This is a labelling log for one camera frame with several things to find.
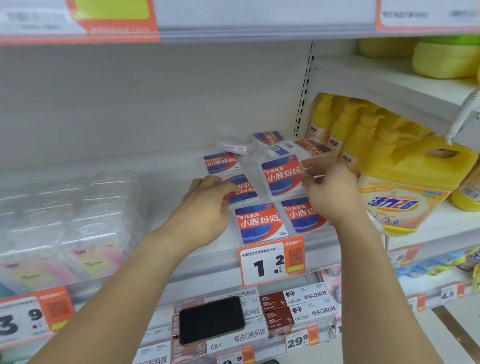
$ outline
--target red and blue package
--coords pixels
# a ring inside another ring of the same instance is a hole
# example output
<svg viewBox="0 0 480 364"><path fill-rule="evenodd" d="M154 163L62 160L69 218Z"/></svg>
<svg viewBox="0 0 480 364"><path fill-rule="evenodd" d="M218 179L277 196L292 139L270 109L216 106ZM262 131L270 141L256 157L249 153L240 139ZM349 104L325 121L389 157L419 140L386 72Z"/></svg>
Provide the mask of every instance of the red and blue package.
<svg viewBox="0 0 480 364"><path fill-rule="evenodd" d="M228 177L224 179L223 182L232 182L241 188L240 192L231 192L225 196L229 205L244 202L258 196L252 184L247 179L247 176L244 174L237 174L236 176Z"/></svg>
<svg viewBox="0 0 480 364"><path fill-rule="evenodd" d="M319 229L327 222L327 219L320 216L311 206L308 197L282 201L282 206L299 234Z"/></svg>
<svg viewBox="0 0 480 364"><path fill-rule="evenodd" d="M303 171L295 155L262 163L262 170L272 196L302 188Z"/></svg>
<svg viewBox="0 0 480 364"><path fill-rule="evenodd" d="M255 133L253 136L261 146L272 146L284 139L279 132Z"/></svg>
<svg viewBox="0 0 480 364"><path fill-rule="evenodd" d="M288 236L287 228L274 204L236 208L235 215L245 244Z"/></svg>
<svg viewBox="0 0 480 364"><path fill-rule="evenodd" d="M240 164L237 161L237 157L231 152L205 156L204 160L209 174L222 174L225 172L240 170Z"/></svg>

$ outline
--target black phone screen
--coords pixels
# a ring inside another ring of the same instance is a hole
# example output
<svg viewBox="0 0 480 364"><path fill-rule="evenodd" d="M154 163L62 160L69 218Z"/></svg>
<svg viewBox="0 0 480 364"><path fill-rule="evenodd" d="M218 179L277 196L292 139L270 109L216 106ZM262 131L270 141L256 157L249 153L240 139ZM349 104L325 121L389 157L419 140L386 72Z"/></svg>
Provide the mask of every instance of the black phone screen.
<svg viewBox="0 0 480 364"><path fill-rule="evenodd" d="M228 297L179 312L179 342L188 345L245 327L240 298Z"/></svg>

